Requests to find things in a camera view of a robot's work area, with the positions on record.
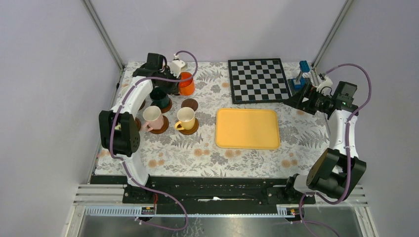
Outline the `dark green mug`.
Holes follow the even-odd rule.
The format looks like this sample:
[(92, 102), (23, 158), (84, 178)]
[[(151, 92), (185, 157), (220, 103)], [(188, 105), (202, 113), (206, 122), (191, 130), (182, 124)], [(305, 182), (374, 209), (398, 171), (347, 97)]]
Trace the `dark green mug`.
[(159, 87), (155, 87), (152, 90), (150, 93), (150, 99), (152, 100), (152, 104), (159, 107), (160, 109), (164, 109), (170, 105), (170, 99), (168, 95)]

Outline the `orange mug black handle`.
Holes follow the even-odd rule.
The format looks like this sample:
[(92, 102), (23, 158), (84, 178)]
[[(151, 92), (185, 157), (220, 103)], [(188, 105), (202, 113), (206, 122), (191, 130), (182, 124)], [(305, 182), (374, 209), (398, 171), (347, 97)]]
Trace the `orange mug black handle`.
[(190, 96), (195, 92), (195, 83), (192, 74), (189, 72), (180, 73), (182, 82), (179, 83), (179, 94)]

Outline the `dark wood grain coaster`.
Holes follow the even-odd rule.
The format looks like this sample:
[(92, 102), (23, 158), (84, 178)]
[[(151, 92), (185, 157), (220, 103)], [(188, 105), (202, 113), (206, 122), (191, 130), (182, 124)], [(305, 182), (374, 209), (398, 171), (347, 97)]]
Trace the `dark wood grain coaster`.
[(190, 108), (193, 111), (196, 111), (199, 107), (198, 102), (195, 99), (185, 99), (182, 103), (181, 103), (181, 108)]

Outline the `yellow mug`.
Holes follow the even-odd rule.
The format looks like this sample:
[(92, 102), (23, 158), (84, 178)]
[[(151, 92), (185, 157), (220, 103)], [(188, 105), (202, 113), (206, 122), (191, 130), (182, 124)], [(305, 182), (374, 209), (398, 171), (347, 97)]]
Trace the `yellow mug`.
[(195, 111), (190, 107), (181, 108), (177, 114), (177, 123), (174, 125), (176, 130), (191, 130), (195, 125)]

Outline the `pink mug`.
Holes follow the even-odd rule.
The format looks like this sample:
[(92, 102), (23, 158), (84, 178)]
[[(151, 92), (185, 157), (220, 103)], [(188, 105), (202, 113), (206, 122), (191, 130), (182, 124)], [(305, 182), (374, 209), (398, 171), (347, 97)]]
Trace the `pink mug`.
[(152, 130), (160, 130), (164, 125), (164, 118), (161, 109), (158, 106), (147, 107), (142, 114), (145, 122), (142, 130), (150, 132)]

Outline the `brown coaster bottom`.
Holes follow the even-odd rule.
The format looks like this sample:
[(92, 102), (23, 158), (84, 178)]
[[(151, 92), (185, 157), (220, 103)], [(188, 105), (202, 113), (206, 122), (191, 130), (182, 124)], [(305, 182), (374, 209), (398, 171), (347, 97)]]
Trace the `brown coaster bottom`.
[(162, 133), (164, 133), (168, 129), (168, 127), (169, 127), (169, 120), (168, 120), (168, 118), (166, 116), (163, 116), (163, 120), (164, 120), (164, 123), (163, 123), (163, 126), (160, 129), (151, 129), (151, 126), (150, 125), (147, 125), (148, 132), (151, 132), (153, 134), (162, 134)]

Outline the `light brown coaster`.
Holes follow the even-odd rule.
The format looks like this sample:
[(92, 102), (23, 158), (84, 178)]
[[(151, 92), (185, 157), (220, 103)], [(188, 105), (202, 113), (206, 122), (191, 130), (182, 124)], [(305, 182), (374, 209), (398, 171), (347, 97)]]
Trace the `light brown coaster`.
[(195, 123), (192, 129), (189, 129), (189, 130), (183, 129), (183, 130), (179, 130), (179, 132), (183, 135), (192, 135), (195, 132), (197, 132), (198, 128), (199, 128), (199, 121), (198, 119), (195, 119)]

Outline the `yellow plastic tray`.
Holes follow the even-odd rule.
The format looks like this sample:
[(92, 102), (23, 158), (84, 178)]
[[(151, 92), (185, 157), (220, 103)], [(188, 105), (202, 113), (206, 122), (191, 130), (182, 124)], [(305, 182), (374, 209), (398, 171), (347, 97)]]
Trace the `yellow plastic tray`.
[(277, 113), (263, 109), (219, 109), (215, 143), (220, 148), (276, 150), (281, 143)]

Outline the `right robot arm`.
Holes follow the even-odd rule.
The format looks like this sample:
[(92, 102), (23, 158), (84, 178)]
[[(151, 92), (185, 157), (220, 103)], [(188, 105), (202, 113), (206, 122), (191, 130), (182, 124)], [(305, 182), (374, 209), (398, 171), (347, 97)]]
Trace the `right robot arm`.
[(357, 86), (341, 81), (332, 96), (323, 95), (311, 84), (306, 84), (284, 104), (309, 114), (322, 112), (330, 126), (330, 145), (320, 155), (307, 175), (289, 178), (283, 190), (284, 199), (298, 202), (303, 193), (316, 192), (332, 202), (345, 200), (366, 171), (366, 163), (359, 159), (355, 147), (354, 127), (358, 106), (353, 104)]

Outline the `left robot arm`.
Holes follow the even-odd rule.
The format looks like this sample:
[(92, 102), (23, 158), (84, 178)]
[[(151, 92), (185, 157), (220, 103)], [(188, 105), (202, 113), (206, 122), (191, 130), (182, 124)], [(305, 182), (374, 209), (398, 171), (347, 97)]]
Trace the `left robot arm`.
[(181, 51), (169, 61), (161, 54), (149, 53), (147, 61), (132, 73), (130, 84), (120, 100), (108, 111), (99, 114), (101, 146), (125, 171), (128, 184), (135, 186), (134, 196), (142, 203), (153, 198), (153, 189), (147, 186), (150, 177), (140, 158), (140, 129), (136, 114), (154, 88), (165, 82), (170, 89), (182, 82), (180, 73), (187, 63), (180, 59)]

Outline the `blue toy block structure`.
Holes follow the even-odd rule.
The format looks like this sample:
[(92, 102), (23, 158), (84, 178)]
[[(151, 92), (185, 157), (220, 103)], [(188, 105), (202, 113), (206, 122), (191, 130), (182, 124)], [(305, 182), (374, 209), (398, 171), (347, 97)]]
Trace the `blue toy block structure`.
[(305, 78), (304, 74), (310, 72), (310, 66), (307, 61), (303, 60), (299, 62), (299, 69), (300, 71), (297, 76), (291, 79), (291, 85), (295, 91), (298, 91), (305, 86), (308, 78)]

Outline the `black white chessboard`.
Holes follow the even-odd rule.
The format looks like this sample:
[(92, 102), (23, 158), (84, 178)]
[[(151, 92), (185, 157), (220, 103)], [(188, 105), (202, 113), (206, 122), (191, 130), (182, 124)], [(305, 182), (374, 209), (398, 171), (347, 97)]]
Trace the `black white chessboard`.
[(233, 104), (283, 102), (291, 90), (280, 58), (228, 61)]

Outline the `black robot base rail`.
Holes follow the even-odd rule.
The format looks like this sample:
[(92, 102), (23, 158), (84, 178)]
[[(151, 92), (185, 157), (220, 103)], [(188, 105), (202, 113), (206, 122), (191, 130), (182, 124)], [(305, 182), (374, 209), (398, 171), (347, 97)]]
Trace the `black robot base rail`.
[(93, 175), (94, 185), (122, 185), (125, 204), (146, 204), (146, 213), (192, 215), (275, 215), (277, 207), (298, 208), (302, 193), (288, 186), (289, 178), (149, 177), (147, 191), (123, 176)]

